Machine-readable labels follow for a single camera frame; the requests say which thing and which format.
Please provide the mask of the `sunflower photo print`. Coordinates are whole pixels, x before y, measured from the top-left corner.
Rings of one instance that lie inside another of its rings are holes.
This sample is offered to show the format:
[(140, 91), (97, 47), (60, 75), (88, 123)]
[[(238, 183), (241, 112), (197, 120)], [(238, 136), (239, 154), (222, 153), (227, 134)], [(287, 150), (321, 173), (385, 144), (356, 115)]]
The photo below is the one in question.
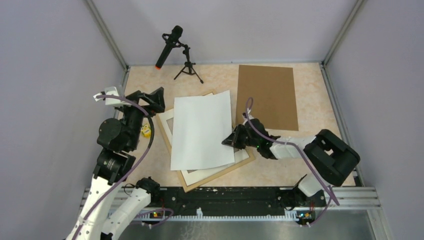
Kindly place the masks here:
[(170, 169), (203, 170), (234, 163), (233, 148), (222, 144), (232, 132), (232, 127), (230, 91), (176, 97)]

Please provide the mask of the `brown backing board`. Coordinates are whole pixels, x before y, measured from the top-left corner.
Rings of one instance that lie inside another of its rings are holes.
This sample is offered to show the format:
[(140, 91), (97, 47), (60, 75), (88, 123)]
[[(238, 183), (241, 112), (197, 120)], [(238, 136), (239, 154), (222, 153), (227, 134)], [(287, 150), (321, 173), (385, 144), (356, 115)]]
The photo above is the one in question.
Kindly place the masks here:
[(251, 115), (267, 129), (298, 131), (294, 72), (291, 67), (240, 65), (235, 121), (243, 123), (246, 102), (253, 98)]

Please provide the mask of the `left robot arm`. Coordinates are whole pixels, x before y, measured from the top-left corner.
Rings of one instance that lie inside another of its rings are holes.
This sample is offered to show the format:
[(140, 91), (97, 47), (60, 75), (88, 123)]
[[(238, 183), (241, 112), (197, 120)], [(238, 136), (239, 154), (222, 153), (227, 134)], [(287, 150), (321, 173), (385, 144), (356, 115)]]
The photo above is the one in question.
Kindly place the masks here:
[(85, 204), (68, 240), (117, 240), (141, 210), (156, 206), (161, 198), (160, 185), (151, 177), (144, 177), (124, 203), (110, 213), (119, 190), (152, 147), (155, 137), (152, 118), (166, 108), (164, 88), (123, 95), (116, 87), (107, 87), (93, 98), (114, 107), (123, 116), (108, 118), (99, 126), (96, 141), (102, 150)]

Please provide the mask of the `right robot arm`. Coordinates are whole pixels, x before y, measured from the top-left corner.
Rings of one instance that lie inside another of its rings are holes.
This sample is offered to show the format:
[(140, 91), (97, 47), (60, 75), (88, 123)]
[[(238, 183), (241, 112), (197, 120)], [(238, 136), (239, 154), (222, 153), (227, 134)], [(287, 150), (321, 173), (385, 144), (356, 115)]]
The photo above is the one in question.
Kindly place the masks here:
[(311, 173), (296, 185), (293, 200), (307, 206), (320, 190), (339, 203), (333, 187), (340, 187), (359, 164), (360, 155), (329, 129), (322, 129), (309, 137), (283, 137), (271, 135), (257, 119), (237, 125), (222, 145), (243, 150), (255, 148), (265, 159), (303, 159)]

